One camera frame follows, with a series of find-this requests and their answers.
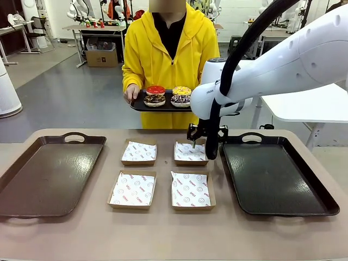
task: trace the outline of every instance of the hood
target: hood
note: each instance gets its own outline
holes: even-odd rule
[[[205,16],[201,11],[193,9],[188,3],[186,3],[186,21],[183,33],[187,40],[191,40],[200,31],[204,18]],[[141,17],[141,20],[151,43],[153,45],[161,45],[161,39],[154,26],[152,14],[149,11],[145,12]]]

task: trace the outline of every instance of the chair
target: chair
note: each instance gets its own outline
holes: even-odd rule
[[[53,49],[52,50],[49,50],[49,51],[53,51],[55,50],[55,47],[54,47],[54,44],[52,43],[52,40],[51,38],[49,38],[48,36],[48,32],[46,30],[46,27],[45,27],[45,23],[46,23],[46,18],[39,18],[39,17],[35,17],[33,16],[32,17],[32,21],[34,21],[32,23],[32,28],[33,29],[39,29],[39,30],[43,30],[44,34],[40,34],[40,33],[35,33],[35,32],[32,32],[32,33],[27,33],[27,37],[30,38],[30,39],[35,39],[36,42],[38,43],[38,51],[39,52],[42,52],[40,47],[39,47],[39,41],[38,41],[38,37],[41,37],[41,36],[47,36],[47,38],[49,39],[49,41],[51,42],[51,45],[53,46]]]

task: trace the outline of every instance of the brown tray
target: brown tray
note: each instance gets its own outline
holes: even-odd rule
[[[66,141],[78,135],[84,141]],[[65,216],[80,199],[106,137],[71,132],[38,138],[0,178],[0,216]]]

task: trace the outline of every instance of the hand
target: hand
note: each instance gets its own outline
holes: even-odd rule
[[[125,93],[123,94],[123,97],[125,98],[127,103],[130,103],[132,99],[136,99],[138,97],[140,88],[136,84],[131,84],[126,89]]]

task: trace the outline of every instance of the printed paper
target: printed paper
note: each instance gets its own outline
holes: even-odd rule
[[[175,144],[175,160],[182,161],[206,161],[205,145],[178,143]]]
[[[122,156],[123,161],[156,160],[156,145],[141,144],[130,141]]]
[[[211,206],[206,175],[180,174],[172,172],[172,177],[173,206]]]
[[[120,173],[110,203],[126,206],[149,206],[154,177]]]

